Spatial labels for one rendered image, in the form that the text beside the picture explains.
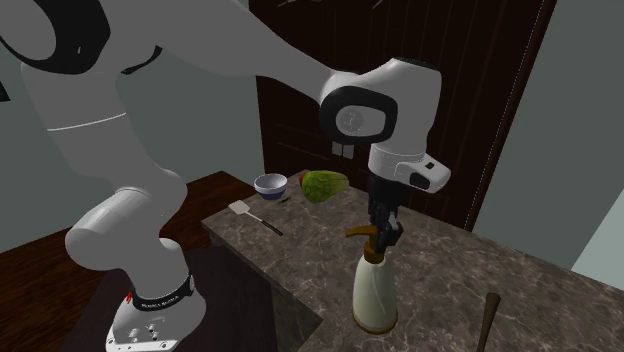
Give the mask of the cream pump bottle brown nozzle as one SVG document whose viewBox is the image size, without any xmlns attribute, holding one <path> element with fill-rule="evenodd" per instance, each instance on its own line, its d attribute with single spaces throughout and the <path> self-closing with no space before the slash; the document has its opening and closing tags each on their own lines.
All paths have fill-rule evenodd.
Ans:
<svg viewBox="0 0 624 352">
<path fill-rule="evenodd" d="M 346 237 L 363 235 L 363 245 L 353 284 L 352 316 L 360 329 L 369 334 L 386 334 L 398 321 L 397 294 L 391 263 L 385 250 L 375 248 L 378 231 L 374 225 L 346 231 Z"/>
</svg>

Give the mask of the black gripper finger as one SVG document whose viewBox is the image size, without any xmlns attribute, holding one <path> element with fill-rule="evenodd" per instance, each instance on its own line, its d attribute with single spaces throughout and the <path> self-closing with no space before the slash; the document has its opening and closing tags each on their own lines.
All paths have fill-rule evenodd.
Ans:
<svg viewBox="0 0 624 352">
<path fill-rule="evenodd" d="M 390 212 L 388 216 L 380 216 L 375 222 L 377 238 L 374 251 L 384 254 L 389 246 L 394 246 L 403 234 L 403 226 L 397 220 L 397 213 Z"/>
</svg>

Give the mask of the white and blue bowl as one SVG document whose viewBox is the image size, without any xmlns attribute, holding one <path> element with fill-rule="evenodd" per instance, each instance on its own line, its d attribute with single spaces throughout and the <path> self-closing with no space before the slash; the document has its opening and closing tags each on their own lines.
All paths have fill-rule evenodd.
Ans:
<svg viewBox="0 0 624 352">
<path fill-rule="evenodd" d="M 254 180 L 256 192 L 265 200 L 278 200 L 285 193 L 288 179 L 279 173 L 263 174 Z"/>
</svg>

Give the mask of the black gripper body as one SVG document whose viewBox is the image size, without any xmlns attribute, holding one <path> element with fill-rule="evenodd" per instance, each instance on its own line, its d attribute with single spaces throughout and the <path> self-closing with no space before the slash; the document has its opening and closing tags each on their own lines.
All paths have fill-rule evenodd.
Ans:
<svg viewBox="0 0 624 352">
<path fill-rule="evenodd" d="M 384 179 L 372 172 L 367 179 L 368 213 L 372 218 L 382 212 L 398 215 L 398 207 L 409 198 L 409 188 L 397 181 Z"/>
</svg>

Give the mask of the brown wooden stick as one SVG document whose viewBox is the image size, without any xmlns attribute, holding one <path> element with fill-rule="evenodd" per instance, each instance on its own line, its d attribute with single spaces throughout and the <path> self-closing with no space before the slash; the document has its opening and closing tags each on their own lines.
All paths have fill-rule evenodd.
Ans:
<svg viewBox="0 0 624 352">
<path fill-rule="evenodd" d="M 493 320 L 495 318 L 500 302 L 501 297 L 499 294 L 494 292 L 489 292 L 486 294 L 481 330 L 475 352 L 485 352 L 487 339 L 489 337 Z"/>
</svg>

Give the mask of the green lettuce head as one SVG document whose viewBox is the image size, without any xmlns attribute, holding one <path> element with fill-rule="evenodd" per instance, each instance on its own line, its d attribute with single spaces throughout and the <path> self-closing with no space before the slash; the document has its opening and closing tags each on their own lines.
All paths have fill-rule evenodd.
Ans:
<svg viewBox="0 0 624 352">
<path fill-rule="evenodd" d="M 349 179 L 346 175 L 334 171 L 316 170 L 307 172 L 301 189 L 308 201 L 312 204 L 320 204 L 348 186 Z"/>
</svg>

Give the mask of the dark robot stand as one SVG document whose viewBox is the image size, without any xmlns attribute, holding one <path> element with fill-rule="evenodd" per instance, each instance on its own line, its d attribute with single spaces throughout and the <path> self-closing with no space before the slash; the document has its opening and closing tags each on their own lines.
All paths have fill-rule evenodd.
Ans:
<svg viewBox="0 0 624 352">
<path fill-rule="evenodd" d="M 322 318 L 225 246 L 189 250 L 185 257 L 206 299 L 206 315 L 175 344 L 156 341 L 155 352 L 297 352 Z M 121 270 L 108 272 L 60 352 L 136 352 L 118 345 L 109 328 L 131 289 Z"/>
</svg>

